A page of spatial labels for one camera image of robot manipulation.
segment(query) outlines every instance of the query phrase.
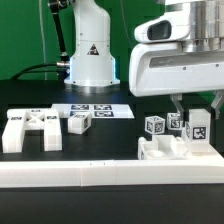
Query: white cube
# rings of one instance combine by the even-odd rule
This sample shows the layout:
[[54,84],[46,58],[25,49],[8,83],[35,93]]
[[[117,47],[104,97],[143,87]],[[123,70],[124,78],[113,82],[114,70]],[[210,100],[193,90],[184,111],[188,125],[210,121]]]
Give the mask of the white cube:
[[90,112],[77,112],[68,118],[68,133],[82,134],[90,126],[92,114]]
[[183,127],[183,121],[180,120],[179,113],[167,114],[167,128],[169,130],[181,130]]
[[163,134],[165,131],[165,119],[159,116],[146,117],[145,131],[153,135]]
[[211,114],[205,109],[189,110],[189,125],[205,125],[210,127]]
[[209,142],[210,130],[206,125],[192,125],[190,126],[189,122],[185,123],[185,133],[186,137],[191,142],[201,142],[207,141]]

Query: black tabletop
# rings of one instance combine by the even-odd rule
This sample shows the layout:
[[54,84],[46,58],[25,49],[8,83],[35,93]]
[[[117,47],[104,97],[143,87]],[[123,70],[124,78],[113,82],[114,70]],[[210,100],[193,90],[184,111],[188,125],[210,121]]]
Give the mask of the black tabletop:
[[[107,94],[80,94],[64,89],[58,81],[0,81],[0,132],[12,108],[49,108],[52,103],[128,104],[135,119],[93,119],[83,135],[67,132],[61,119],[62,152],[44,152],[43,133],[26,133],[23,152],[3,154],[0,161],[77,161],[137,159],[137,141],[143,136],[146,116],[166,118],[175,112],[169,96],[134,97],[128,84]],[[197,94],[183,96],[187,111],[209,103]],[[212,119],[211,144],[224,149],[223,115]],[[167,134],[180,135],[178,131]],[[0,190],[1,223],[223,223],[224,185],[148,185]]]

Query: white card with markers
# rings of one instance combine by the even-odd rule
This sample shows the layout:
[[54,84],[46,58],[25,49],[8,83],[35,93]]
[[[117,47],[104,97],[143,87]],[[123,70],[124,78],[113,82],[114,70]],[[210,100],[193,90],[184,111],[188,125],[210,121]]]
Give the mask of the white card with markers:
[[127,104],[53,104],[61,118],[69,118],[76,112],[90,112],[98,119],[133,119],[134,115]]

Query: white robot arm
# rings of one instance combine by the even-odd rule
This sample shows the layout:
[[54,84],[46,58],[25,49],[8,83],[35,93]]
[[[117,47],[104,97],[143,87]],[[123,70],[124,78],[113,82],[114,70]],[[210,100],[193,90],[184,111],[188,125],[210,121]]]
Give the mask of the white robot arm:
[[70,58],[68,89],[100,93],[116,88],[116,62],[110,54],[110,17],[94,0],[57,1],[74,10],[76,52]]
[[180,96],[218,90],[217,109],[224,101],[224,3],[167,0],[165,9],[163,16],[135,30],[140,44],[131,54],[131,92]]

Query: small cube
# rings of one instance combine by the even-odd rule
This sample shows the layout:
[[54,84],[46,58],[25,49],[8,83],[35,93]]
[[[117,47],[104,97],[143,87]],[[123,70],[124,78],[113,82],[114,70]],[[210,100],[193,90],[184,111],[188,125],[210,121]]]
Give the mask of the small cube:
[[181,130],[183,127],[183,121],[180,120],[179,113],[167,114],[167,128],[168,130]]
[[197,126],[190,126],[189,122],[185,124],[186,128],[186,137],[191,142],[196,141],[208,141],[209,142],[209,127],[206,125],[197,125]]
[[153,135],[163,134],[165,131],[165,119],[159,116],[146,117],[145,131]]
[[68,133],[82,134],[90,126],[92,114],[89,112],[77,112],[68,118]]

